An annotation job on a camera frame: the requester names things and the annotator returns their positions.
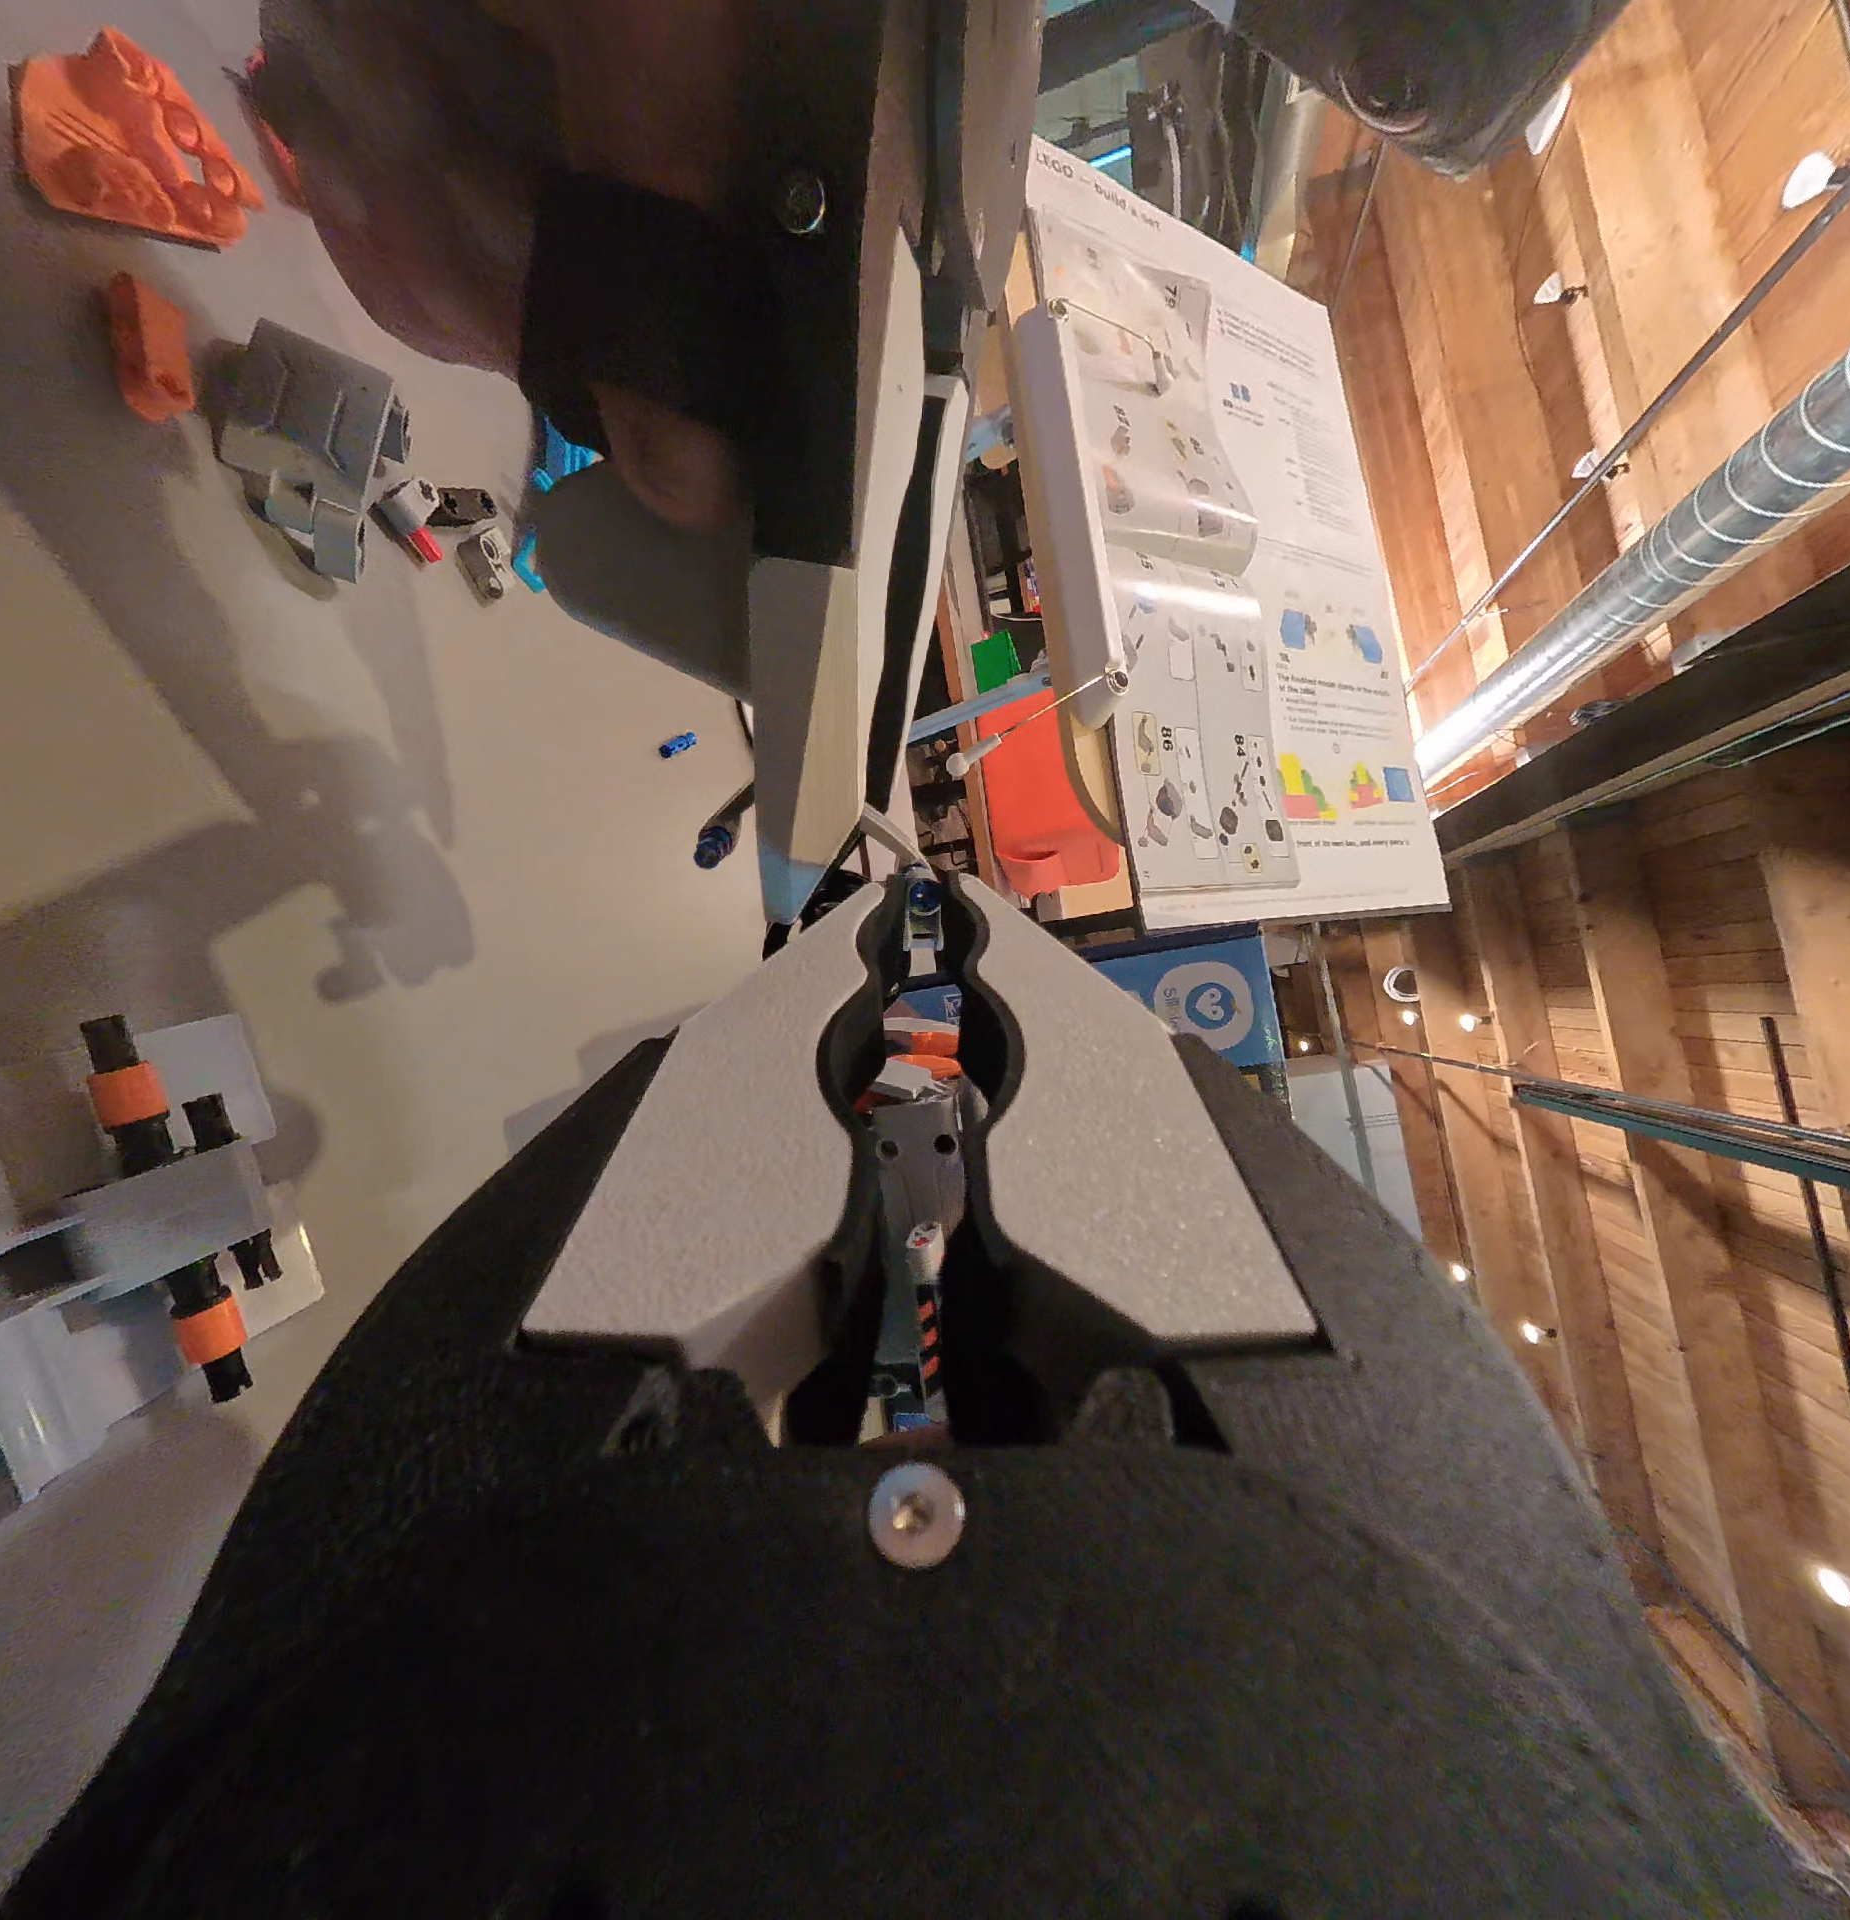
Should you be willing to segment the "metal ventilation duct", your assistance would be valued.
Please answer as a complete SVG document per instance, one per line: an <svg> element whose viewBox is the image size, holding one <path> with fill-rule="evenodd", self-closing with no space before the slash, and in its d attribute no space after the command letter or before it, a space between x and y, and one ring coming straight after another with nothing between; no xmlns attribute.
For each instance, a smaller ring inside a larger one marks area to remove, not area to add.
<svg viewBox="0 0 1850 1920"><path fill-rule="evenodd" d="M1850 493L1850 348L1416 742L1434 788Z"/></svg>

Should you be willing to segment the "person's left hand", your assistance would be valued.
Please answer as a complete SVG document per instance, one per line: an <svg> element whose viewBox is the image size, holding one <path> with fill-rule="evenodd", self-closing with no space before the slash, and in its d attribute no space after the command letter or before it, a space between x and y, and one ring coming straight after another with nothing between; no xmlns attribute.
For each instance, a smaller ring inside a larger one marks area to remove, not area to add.
<svg viewBox="0 0 1850 1920"><path fill-rule="evenodd" d="M768 5L262 5L262 116L388 336L508 378L675 536L738 536L782 301Z"/></svg>

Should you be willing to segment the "white book stand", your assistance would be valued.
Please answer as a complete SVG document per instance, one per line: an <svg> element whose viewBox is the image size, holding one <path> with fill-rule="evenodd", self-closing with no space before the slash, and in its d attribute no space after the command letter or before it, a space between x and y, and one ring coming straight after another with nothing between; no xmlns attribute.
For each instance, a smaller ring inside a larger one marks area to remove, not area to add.
<svg viewBox="0 0 1850 1920"><path fill-rule="evenodd" d="M1008 431L1008 470L965 460L935 609L935 656L927 670L900 770L927 806L939 841L957 853L1016 905L1071 933L1140 929L1130 883L1127 838L1109 770L1109 723L1130 691L1130 658L1112 606L1086 446L1079 352L1088 314L1050 296L1038 263L1032 218L1019 228L1007 290L979 339L979 402L1002 402L979 426ZM1008 627L1027 674L974 694L969 646ZM1061 725L1066 770L1088 817L1124 853L1125 876L1024 900L1002 888L990 861L977 764L999 740L987 715L1045 694Z"/></svg>

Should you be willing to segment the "grey tracked toy robot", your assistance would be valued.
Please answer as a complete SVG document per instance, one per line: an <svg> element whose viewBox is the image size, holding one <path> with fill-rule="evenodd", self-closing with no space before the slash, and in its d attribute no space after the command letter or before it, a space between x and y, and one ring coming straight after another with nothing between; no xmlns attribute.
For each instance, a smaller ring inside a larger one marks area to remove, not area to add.
<svg viewBox="0 0 1850 1920"><path fill-rule="evenodd" d="M859 1094L878 1177L881 1330L867 1428L904 1435L947 1425L943 1271L965 1214L965 1076L955 1027L900 1006L886 1061Z"/></svg>

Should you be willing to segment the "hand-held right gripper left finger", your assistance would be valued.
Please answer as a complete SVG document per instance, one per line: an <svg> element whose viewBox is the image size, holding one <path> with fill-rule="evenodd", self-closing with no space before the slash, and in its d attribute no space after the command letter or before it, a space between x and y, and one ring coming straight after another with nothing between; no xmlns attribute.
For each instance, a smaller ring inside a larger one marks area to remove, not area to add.
<svg viewBox="0 0 1850 1920"><path fill-rule="evenodd" d="M855 1143L820 1043L870 985L859 932L877 905L852 894L675 1031L527 1311L531 1342L731 1374L822 1362L822 1259Z"/></svg>

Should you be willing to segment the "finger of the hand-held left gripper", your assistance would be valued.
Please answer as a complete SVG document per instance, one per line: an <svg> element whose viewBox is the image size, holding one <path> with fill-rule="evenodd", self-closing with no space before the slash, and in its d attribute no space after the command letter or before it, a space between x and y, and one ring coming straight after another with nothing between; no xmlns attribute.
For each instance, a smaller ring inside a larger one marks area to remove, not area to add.
<svg viewBox="0 0 1850 1920"><path fill-rule="evenodd" d="M887 680L907 688L919 565L931 550L931 382L923 270L911 224L867 270L859 343L859 426L867 431L847 498L838 565L757 560L746 589L757 873L768 926L792 926L889 785L881 750Z"/></svg>
<svg viewBox="0 0 1850 1920"><path fill-rule="evenodd" d="M886 653L870 712L866 806L877 813L889 813L914 723L947 544L959 514L969 420L969 384L957 375L927 376L914 470L891 544Z"/></svg>

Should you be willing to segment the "grey toy canister panel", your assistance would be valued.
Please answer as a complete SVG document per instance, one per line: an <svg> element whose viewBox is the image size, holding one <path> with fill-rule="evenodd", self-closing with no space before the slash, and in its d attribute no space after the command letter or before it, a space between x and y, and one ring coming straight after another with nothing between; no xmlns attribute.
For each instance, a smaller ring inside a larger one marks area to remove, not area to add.
<svg viewBox="0 0 1850 1920"><path fill-rule="evenodd" d="M365 516L409 463L409 409L390 375L258 319L223 391L218 460L314 576L356 584Z"/></svg>

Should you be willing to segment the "small orange toy piece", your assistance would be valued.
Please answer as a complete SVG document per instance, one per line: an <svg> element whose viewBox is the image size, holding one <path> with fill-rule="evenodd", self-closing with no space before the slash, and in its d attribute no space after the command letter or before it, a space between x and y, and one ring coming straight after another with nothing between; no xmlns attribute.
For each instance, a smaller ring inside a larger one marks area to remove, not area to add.
<svg viewBox="0 0 1850 1920"><path fill-rule="evenodd" d="M140 275L115 274L104 289L115 378L138 418L161 426L195 408L182 311Z"/></svg>

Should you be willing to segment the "black toy wheel assembly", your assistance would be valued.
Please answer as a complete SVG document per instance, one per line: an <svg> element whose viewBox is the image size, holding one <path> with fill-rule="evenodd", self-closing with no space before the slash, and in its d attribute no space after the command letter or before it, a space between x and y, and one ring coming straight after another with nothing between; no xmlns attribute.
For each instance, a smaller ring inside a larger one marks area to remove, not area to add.
<svg viewBox="0 0 1850 1920"><path fill-rule="evenodd" d="M889 853L894 861L889 876L874 878L855 868L860 854L867 857L867 847ZM860 897L870 899L874 912L891 908L896 915L874 954L886 1003L896 1003L915 982L935 982L945 947L945 878L923 860L914 833L872 805L860 810L859 825L792 922L767 928L761 958L772 958L795 937Z"/></svg>

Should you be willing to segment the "blue robot kit box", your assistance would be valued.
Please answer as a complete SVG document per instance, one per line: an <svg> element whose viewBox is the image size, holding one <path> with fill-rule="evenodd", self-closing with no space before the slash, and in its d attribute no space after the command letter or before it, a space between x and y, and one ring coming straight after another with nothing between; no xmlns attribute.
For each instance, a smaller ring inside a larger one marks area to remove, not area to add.
<svg viewBox="0 0 1850 1920"><path fill-rule="evenodd" d="M1266 1097L1285 1102L1285 1047L1255 926L1165 933L1044 932L1090 964L1175 1038L1196 1038Z"/></svg>

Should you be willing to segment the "large orange ridged toy piece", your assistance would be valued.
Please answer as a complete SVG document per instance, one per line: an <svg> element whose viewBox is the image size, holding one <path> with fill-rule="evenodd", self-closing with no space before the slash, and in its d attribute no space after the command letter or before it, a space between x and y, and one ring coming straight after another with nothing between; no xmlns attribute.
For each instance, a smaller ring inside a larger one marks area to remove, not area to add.
<svg viewBox="0 0 1850 1920"><path fill-rule="evenodd" d="M21 172L64 213L223 252L266 206L171 67L116 28L15 65L8 98Z"/></svg>

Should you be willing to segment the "white instruction booklet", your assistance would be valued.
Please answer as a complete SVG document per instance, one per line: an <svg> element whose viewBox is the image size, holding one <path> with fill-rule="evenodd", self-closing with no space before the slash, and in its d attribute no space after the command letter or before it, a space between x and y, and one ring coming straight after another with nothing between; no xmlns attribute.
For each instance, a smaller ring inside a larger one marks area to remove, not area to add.
<svg viewBox="0 0 1850 1920"><path fill-rule="evenodd" d="M1032 141L1050 296L1083 305L1130 691L1109 770L1147 932L1446 905L1405 655L1326 311Z"/></svg>

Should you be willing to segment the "black steel beam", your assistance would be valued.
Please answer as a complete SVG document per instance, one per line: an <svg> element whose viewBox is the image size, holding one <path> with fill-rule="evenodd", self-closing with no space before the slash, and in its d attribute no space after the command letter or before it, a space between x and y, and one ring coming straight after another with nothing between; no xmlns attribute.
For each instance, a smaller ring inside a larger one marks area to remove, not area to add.
<svg viewBox="0 0 1850 1920"><path fill-rule="evenodd" d="M1850 567L1441 816L1446 871L1850 729Z"/></svg>

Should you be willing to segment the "orange storage bin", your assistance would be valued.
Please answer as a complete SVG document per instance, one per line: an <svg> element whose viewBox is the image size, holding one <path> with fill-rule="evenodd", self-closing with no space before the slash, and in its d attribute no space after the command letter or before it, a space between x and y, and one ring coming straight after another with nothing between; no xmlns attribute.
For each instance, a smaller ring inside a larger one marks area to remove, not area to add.
<svg viewBox="0 0 1850 1920"><path fill-rule="evenodd" d="M1064 723L1044 691L987 715L987 736L999 740L977 764L990 861L1002 888L1024 900L1125 876L1124 853L1072 788Z"/></svg>

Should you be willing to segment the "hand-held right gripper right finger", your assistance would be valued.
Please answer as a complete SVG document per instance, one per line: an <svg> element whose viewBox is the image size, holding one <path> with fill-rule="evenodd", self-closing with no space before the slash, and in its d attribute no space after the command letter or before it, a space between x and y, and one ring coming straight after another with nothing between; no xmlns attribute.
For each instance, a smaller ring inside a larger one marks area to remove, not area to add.
<svg viewBox="0 0 1850 1920"><path fill-rule="evenodd" d="M1193 1085L1173 1034L1135 995L987 885L970 919L967 1067L981 1017L988 1223L1140 1352L1239 1352L1312 1342L1318 1322Z"/></svg>

